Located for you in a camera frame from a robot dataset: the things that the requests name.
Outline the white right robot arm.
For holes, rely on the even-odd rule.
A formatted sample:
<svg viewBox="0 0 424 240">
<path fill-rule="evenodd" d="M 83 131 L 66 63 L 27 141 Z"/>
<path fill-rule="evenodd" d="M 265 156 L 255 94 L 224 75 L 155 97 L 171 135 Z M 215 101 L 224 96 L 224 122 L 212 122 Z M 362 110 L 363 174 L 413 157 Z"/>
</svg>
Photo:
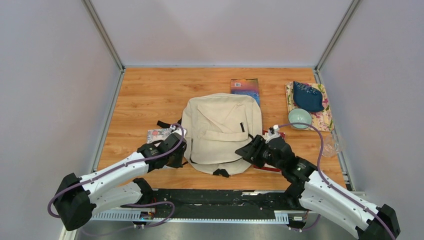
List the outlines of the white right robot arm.
<svg viewBox="0 0 424 240">
<path fill-rule="evenodd" d="M 303 207 L 316 212 L 358 240 L 395 240 L 400 235 L 392 207 L 377 206 L 340 187 L 315 164 L 295 155 L 282 137 L 267 141 L 257 135 L 235 153 L 256 167 L 267 164 L 281 171 L 290 183 L 285 191 L 290 209 Z"/>
</svg>

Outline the beige canvas backpack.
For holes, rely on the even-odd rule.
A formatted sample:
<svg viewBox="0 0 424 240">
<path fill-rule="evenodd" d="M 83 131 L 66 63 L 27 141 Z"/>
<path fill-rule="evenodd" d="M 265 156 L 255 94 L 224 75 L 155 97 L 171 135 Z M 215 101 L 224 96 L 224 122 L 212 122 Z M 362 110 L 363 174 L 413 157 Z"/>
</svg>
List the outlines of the beige canvas backpack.
<svg viewBox="0 0 424 240">
<path fill-rule="evenodd" d="M 199 172 L 223 177 L 251 166 L 235 152 L 263 133 L 259 104 L 242 94 L 193 97 L 182 111 L 180 124 L 187 144 L 185 159 Z"/>
</svg>

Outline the floral cover paperback book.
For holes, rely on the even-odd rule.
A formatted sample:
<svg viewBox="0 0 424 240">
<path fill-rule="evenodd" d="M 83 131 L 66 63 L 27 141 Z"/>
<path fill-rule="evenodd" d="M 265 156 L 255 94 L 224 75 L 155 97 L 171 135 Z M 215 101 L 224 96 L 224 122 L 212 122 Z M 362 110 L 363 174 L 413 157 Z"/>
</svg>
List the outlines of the floral cover paperback book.
<svg viewBox="0 0 424 240">
<path fill-rule="evenodd" d="M 147 139 L 146 139 L 146 143 L 147 144 L 151 144 L 151 143 L 156 143 L 156 142 L 160 142 L 160 141 L 167 141 L 167 140 L 171 140 L 171 135 L 173 133 L 171 133 L 171 129 L 170 128 L 160 128 L 160 129 L 151 129 L 147 131 Z M 178 143 L 180 141 L 180 138 L 182 136 L 177 134 L 176 139 L 174 140 L 176 143 Z M 183 137 L 182 142 L 186 143 L 186 139 L 185 137 Z"/>
</svg>

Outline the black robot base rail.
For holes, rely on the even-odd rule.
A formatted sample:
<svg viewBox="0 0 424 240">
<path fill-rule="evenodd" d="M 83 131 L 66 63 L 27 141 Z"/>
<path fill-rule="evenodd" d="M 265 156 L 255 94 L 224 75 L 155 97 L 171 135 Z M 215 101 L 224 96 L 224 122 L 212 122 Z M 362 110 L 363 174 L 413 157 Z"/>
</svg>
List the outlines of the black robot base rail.
<svg viewBox="0 0 424 240">
<path fill-rule="evenodd" d="M 306 225 L 310 211 L 282 190 L 157 189 L 143 193 L 137 205 L 153 209 L 153 219 L 235 221 L 282 220 L 292 228 Z"/>
</svg>

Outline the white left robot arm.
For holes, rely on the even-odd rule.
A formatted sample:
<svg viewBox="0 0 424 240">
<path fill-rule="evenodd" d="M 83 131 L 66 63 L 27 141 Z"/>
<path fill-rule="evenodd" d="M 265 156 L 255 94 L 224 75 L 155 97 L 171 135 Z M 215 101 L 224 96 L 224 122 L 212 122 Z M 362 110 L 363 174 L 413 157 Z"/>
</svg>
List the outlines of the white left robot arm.
<svg viewBox="0 0 424 240">
<path fill-rule="evenodd" d="M 143 175 L 165 166 L 181 168 L 187 147 L 184 133 L 173 131 L 165 140 L 145 143 L 125 159 L 102 170 L 76 176 L 66 175 L 49 207 L 49 214 L 61 219 L 68 231 L 84 226 L 93 216 L 121 206 L 153 203 L 153 190 Z"/>
</svg>

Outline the blue sunset cover book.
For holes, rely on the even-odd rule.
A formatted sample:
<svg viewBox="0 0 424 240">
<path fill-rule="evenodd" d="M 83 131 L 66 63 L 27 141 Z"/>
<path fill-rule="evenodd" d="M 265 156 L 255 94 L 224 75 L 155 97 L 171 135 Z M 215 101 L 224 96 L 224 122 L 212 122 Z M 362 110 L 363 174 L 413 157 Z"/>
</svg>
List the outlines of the blue sunset cover book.
<svg viewBox="0 0 424 240">
<path fill-rule="evenodd" d="M 236 95 L 247 95 L 255 99 L 260 106 L 259 81 L 257 78 L 232 79 L 230 81 L 230 93 Z"/>
</svg>

